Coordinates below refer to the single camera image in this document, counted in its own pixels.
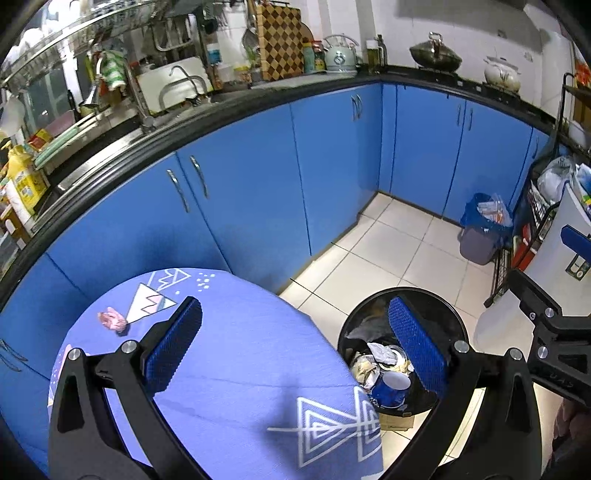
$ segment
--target yellow bag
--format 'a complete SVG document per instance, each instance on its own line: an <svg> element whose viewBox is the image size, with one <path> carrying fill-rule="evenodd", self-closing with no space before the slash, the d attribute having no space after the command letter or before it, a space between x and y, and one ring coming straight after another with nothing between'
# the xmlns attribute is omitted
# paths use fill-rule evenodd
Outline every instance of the yellow bag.
<svg viewBox="0 0 591 480"><path fill-rule="evenodd" d="M25 208L34 214L35 205L47 191L43 174L35 170L33 156L22 145L8 151L8 178L12 180Z"/></svg>

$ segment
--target crumpled paper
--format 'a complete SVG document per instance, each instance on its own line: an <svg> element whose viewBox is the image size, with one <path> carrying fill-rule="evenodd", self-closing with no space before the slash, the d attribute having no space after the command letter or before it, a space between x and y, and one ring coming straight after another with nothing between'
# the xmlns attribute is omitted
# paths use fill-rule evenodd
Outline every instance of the crumpled paper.
<svg viewBox="0 0 591 480"><path fill-rule="evenodd" d="M104 327L117 332L119 335L123 334L129 326L125 317L111 307L107 307L106 312L99 312L98 318Z"/></svg>

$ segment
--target electric kettle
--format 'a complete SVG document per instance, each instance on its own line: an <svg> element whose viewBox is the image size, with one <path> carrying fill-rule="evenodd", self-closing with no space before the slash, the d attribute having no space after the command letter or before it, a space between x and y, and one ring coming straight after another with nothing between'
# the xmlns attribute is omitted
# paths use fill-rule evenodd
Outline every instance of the electric kettle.
<svg viewBox="0 0 591 480"><path fill-rule="evenodd" d="M329 38L337 38L333 41L335 45L329 42ZM354 45L359 47L359 44L344 34L329 35L323 39L328 47L324 48L324 61L326 62L326 70L328 72L356 72L357 69L357 53L355 48L347 44L346 40L350 40Z"/></svg>

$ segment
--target triangle pattern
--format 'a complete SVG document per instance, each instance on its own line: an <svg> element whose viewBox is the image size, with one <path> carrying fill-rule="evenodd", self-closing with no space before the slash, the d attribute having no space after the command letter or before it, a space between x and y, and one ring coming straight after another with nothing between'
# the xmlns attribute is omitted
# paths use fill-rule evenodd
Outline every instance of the triangle pattern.
<svg viewBox="0 0 591 480"><path fill-rule="evenodd" d="M128 323L133 323L173 305L176 305L175 301L164 297L149 286L140 283L138 289L135 291L134 299L131 302L125 320Z"/></svg>

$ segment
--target cutting board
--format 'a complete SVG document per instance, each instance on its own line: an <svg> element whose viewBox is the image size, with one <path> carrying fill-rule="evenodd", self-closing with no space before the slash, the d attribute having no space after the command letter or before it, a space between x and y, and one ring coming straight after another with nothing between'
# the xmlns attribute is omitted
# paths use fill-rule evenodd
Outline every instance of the cutting board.
<svg viewBox="0 0 591 480"><path fill-rule="evenodd" d="M304 73L301 12L280 5L257 5L256 26L261 46L261 71L268 82Z"/></svg>
<svg viewBox="0 0 591 480"><path fill-rule="evenodd" d="M164 67L149 70L145 73L142 73L141 75L138 75L137 79L139 88L141 88L142 93L144 94L144 98L148 104L150 112L159 113L162 111L160 103L158 102L158 98L160 96L161 90L166 84L186 78L183 72L181 72L179 69L175 69L172 76L168 75L170 70L175 65L180 65L183 67L189 75L199 75L203 80L205 80L205 83L207 84L207 91L211 92L213 90L212 84L209 81L205 69L203 68L203 63L201 62L201 59L198 59L197 57L189 57L184 60L170 63ZM195 84L197 85L197 90L201 95L207 93L202 91L203 89L199 82L195 81ZM181 103L185 100L185 98L192 98L194 96L195 89L193 88L193 84L189 81L186 81L174 86L164 94L164 106L169 108L173 105Z"/></svg>

